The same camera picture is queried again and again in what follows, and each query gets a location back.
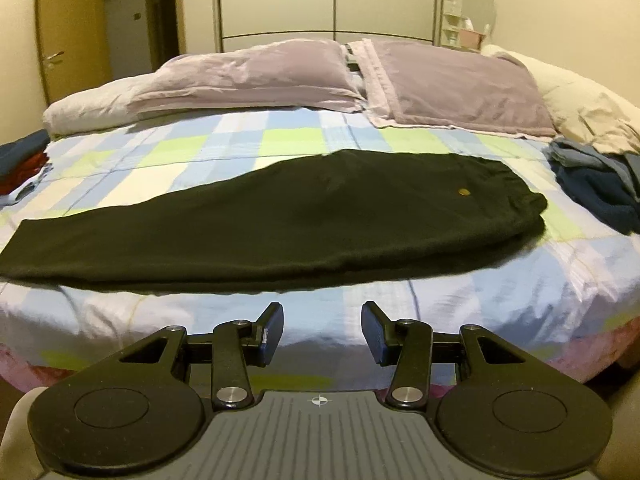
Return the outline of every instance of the black pants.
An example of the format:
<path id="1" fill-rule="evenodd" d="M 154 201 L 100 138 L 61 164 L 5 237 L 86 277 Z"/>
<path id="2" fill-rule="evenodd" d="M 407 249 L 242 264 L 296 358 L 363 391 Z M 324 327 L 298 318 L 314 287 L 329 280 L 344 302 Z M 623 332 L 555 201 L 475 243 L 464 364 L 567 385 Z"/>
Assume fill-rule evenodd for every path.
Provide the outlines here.
<path id="1" fill-rule="evenodd" d="M 546 199 L 503 163 L 343 150 L 147 202 L 25 220 L 0 275 L 93 290 L 249 292 L 493 265 Z"/>

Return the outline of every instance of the metal bolt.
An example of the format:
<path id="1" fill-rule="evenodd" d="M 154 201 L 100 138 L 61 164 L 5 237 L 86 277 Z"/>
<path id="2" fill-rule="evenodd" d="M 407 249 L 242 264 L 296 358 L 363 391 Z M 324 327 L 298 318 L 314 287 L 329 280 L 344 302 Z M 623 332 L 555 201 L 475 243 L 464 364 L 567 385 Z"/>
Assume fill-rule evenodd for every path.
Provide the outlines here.
<path id="1" fill-rule="evenodd" d="M 222 402 L 227 404 L 235 404 L 246 399 L 248 393 L 244 388 L 239 386 L 227 386 L 226 388 L 220 388 L 216 393 L 216 397 Z"/>
<path id="2" fill-rule="evenodd" d="M 391 396 L 398 402 L 418 402 L 422 398 L 422 392 L 413 386 L 402 386 L 393 390 Z"/>

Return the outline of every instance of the floor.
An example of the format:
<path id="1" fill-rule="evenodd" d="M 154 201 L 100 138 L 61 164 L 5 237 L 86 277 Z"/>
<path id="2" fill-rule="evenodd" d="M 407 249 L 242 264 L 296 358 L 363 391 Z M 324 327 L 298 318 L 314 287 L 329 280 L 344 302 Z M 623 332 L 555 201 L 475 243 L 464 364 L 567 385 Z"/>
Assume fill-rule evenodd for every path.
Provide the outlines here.
<path id="1" fill-rule="evenodd" d="M 6 428 L 9 415 L 11 415 L 15 403 L 18 402 L 20 397 L 22 397 L 21 392 L 3 379 L 0 379 L 0 440 L 4 435 L 4 428 Z"/>
<path id="2" fill-rule="evenodd" d="M 596 392 L 603 400 L 609 400 L 609 397 L 624 386 L 633 375 L 633 371 L 625 370 L 618 363 L 613 363 L 609 368 L 587 381 L 585 386 Z"/>

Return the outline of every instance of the lavender pillow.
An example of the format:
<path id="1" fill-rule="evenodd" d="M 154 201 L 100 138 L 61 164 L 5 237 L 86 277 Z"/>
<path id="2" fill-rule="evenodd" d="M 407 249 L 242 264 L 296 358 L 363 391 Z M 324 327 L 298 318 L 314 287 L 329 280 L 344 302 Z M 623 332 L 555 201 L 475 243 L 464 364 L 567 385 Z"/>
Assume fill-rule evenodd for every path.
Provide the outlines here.
<path id="1" fill-rule="evenodd" d="M 178 56 L 133 92 L 130 112 L 185 108 L 308 106 L 363 109 L 343 47 L 288 40 L 224 54 Z"/>
<path id="2" fill-rule="evenodd" d="M 477 132 L 553 137 L 551 116 L 526 67 L 415 41 L 349 44 L 375 126 L 458 126 Z"/>

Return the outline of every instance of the wooden door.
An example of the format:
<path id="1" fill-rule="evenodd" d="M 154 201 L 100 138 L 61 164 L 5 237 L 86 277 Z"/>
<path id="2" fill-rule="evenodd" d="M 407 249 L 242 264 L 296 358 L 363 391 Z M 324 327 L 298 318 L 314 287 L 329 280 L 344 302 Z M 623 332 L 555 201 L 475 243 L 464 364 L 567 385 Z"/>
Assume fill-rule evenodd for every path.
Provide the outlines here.
<path id="1" fill-rule="evenodd" d="M 49 103 L 111 80 L 104 0 L 36 0 Z"/>

